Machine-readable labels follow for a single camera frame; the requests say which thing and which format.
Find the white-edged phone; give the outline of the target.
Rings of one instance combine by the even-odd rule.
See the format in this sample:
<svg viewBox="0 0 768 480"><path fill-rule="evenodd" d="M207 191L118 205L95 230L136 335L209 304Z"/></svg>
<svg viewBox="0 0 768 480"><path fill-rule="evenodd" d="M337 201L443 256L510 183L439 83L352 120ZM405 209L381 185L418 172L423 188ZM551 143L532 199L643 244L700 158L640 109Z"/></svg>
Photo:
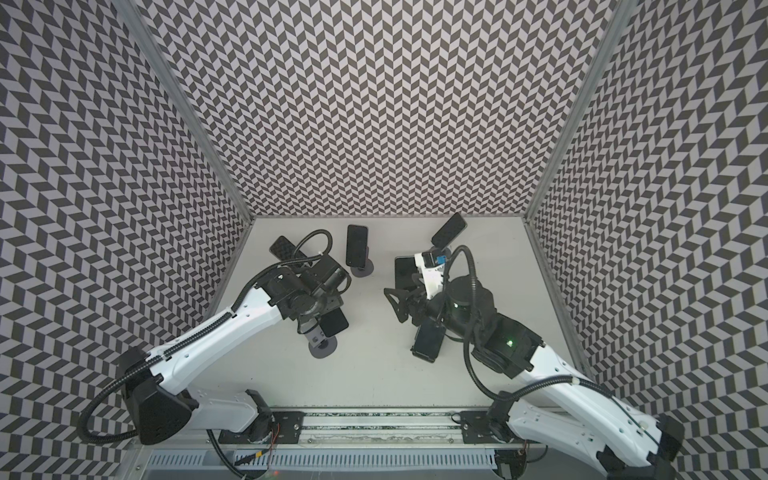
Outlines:
<svg viewBox="0 0 768 480"><path fill-rule="evenodd" d="M349 327L349 322L341 308L322 315L319 326L326 338L335 337Z"/></svg>

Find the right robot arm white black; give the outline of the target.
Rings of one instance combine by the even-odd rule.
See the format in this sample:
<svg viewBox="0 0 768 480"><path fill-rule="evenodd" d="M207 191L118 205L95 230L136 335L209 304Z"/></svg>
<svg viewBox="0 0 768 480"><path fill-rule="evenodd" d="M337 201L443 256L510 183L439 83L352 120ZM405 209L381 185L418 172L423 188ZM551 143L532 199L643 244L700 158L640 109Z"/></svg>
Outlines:
<svg viewBox="0 0 768 480"><path fill-rule="evenodd" d="M608 479L676 478L682 423L629 406L500 313L467 246L417 254L414 265L414 287L383 294L399 322L416 325L414 356L433 361L446 333L456 335L470 379L492 401L483 432L500 443L542 444Z"/></svg>

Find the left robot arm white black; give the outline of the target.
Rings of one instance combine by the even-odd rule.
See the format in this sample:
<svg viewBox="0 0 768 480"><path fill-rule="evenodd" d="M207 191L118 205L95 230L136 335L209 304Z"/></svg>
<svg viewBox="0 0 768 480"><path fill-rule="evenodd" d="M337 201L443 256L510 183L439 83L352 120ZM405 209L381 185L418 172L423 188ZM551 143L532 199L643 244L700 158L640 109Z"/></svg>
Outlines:
<svg viewBox="0 0 768 480"><path fill-rule="evenodd" d="M341 314L350 273L324 249L265 267L248 280L234 302L181 336L149 351L130 348L118 359L118 376L82 410L78 437L106 445L138 438L155 445L182 430L215 430L242 435L250 442L273 436L277 421L255 390L217 392L196 385L211 365L246 340L290 319L307 339L311 354L334 352L337 333L348 326ZM109 396L120 394L133 429L114 434L91 430L92 415Z"/></svg>

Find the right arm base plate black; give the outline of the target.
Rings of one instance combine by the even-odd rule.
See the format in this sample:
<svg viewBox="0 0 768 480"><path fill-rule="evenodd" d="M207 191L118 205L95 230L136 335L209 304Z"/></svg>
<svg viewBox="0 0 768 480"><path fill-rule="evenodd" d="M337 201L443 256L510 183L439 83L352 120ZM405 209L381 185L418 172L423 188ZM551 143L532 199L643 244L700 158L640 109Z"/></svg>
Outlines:
<svg viewBox="0 0 768 480"><path fill-rule="evenodd" d="M522 444L508 424L482 410L464 410L458 413L458 424L464 444Z"/></svg>

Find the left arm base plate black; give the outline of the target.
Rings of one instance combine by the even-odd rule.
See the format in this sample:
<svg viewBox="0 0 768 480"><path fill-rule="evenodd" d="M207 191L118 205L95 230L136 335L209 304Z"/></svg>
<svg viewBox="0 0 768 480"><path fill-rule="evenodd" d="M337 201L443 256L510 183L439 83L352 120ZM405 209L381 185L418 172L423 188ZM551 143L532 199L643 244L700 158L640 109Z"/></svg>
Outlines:
<svg viewBox="0 0 768 480"><path fill-rule="evenodd" d="M298 410L277 411L271 415L261 413L243 432L222 430L218 441L223 445L297 444L304 419L305 413Z"/></svg>

